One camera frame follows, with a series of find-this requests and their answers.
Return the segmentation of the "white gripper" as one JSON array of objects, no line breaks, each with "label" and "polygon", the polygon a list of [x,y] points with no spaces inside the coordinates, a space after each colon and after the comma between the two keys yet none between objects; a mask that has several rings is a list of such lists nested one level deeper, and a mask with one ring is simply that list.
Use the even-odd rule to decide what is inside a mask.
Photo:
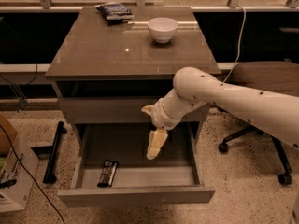
[{"label": "white gripper", "polygon": [[168,133],[166,130],[169,131],[174,129],[181,122],[181,119],[171,118],[164,111],[163,104],[164,100],[163,98],[161,98],[153,106],[146,105],[141,108],[141,111],[143,113],[151,116],[152,124],[156,128],[159,128],[155,131],[149,132],[149,144],[147,149],[147,158],[149,160],[153,160],[158,156],[168,137]]}]

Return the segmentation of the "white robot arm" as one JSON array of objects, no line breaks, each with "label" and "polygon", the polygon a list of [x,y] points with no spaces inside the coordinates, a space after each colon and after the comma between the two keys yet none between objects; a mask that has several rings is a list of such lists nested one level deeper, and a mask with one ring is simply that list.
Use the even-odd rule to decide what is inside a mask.
[{"label": "white robot arm", "polygon": [[156,128],[149,133],[147,158],[155,159],[168,132],[206,104],[216,105],[293,149],[299,147],[298,97],[232,85],[200,69],[185,67],[175,73],[173,88],[165,97],[141,108]]}]

